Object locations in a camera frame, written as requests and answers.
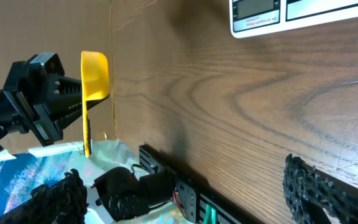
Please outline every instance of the yellow plastic object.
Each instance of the yellow plastic object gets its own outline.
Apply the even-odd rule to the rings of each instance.
[[[100,52],[82,51],[81,82],[84,151],[85,156],[88,158],[91,154],[91,128],[86,102],[102,100],[107,97],[110,92],[109,65],[104,54]]]

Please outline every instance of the wooden table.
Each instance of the wooden table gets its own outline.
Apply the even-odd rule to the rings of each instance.
[[[229,4],[114,0],[119,139],[147,142],[265,223],[293,223],[292,153],[358,187],[358,18],[235,39]]]

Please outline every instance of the white kitchen scale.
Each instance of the white kitchen scale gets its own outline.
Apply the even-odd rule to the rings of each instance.
[[[358,17],[358,0],[230,0],[236,38]]]

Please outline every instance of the white plastic part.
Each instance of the white plastic part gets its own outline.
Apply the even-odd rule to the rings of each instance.
[[[230,30],[235,38],[253,37],[358,17],[358,6],[353,6],[358,4],[358,0],[301,0],[291,3],[288,5],[288,8],[287,0],[281,0],[279,13],[273,11],[233,22],[232,7],[233,2],[236,1],[239,0],[229,0]],[[289,21],[287,21],[287,9],[289,10]],[[274,23],[272,18],[277,15],[280,15],[280,22],[278,24],[269,25]],[[234,32],[234,28],[237,28],[237,30],[245,28],[246,30]]]

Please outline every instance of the teal object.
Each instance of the teal object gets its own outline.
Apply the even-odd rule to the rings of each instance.
[[[216,224],[216,210],[210,205],[206,205],[205,218],[203,224]]]

